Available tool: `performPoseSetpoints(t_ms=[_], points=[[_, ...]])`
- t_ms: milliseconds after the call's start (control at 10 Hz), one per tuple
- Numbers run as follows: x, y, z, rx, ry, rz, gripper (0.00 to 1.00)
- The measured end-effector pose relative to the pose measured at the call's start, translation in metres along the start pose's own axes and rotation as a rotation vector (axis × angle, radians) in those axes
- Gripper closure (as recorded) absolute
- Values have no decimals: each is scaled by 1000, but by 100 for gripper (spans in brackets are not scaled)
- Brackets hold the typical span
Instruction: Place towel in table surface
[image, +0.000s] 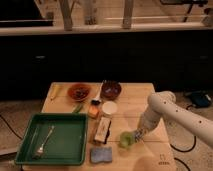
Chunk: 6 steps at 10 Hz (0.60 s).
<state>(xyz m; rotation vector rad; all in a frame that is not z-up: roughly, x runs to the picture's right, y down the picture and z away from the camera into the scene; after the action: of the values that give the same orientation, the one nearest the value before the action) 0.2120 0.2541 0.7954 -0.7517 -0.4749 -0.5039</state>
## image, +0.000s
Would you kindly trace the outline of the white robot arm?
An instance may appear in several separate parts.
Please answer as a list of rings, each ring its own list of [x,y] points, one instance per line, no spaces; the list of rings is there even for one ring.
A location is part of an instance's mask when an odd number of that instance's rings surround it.
[[[153,131],[162,116],[168,116],[213,148],[213,121],[199,116],[176,104],[176,96],[171,91],[151,93],[147,98],[148,106],[141,115],[138,128],[133,132],[136,142]]]

